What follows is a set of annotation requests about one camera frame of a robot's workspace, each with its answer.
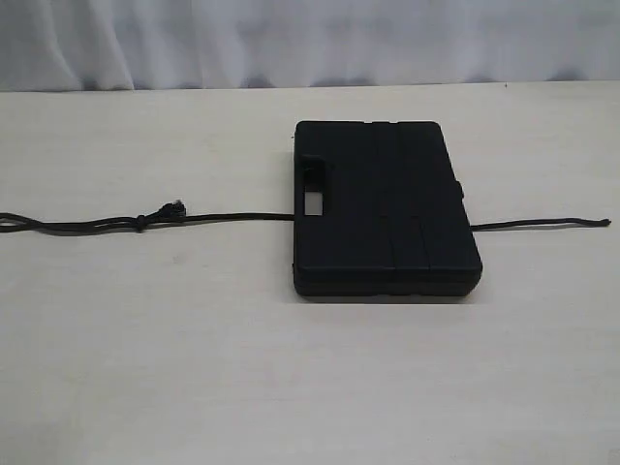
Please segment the black plastic carrying case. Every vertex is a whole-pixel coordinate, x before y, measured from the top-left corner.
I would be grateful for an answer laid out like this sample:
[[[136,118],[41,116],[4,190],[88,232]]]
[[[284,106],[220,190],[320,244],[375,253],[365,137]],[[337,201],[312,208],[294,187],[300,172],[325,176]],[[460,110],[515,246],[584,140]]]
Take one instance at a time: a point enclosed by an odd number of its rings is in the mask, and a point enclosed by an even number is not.
[[[482,269],[438,123],[297,123],[299,295],[463,297]]]

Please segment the white backdrop curtain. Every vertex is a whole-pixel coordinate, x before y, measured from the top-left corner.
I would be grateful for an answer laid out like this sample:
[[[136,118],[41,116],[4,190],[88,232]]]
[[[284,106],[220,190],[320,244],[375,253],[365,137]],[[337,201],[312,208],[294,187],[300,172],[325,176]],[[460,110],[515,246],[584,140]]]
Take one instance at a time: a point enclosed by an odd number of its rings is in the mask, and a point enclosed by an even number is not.
[[[594,80],[615,1],[5,1],[5,91]]]

